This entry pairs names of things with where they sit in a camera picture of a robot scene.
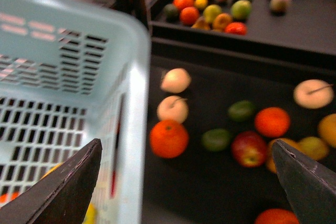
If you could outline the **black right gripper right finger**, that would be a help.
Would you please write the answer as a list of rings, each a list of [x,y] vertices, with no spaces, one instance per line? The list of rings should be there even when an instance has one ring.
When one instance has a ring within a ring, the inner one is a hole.
[[[282,140],[275,140],[271,153],[299,222],[335,223],[335,172]]]

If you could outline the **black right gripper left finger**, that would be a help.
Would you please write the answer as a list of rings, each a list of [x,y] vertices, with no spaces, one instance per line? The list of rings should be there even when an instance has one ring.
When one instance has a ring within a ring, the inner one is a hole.
[[[102,145],[94,139],[1,208],[1,223],[82,223],[96,186]]]

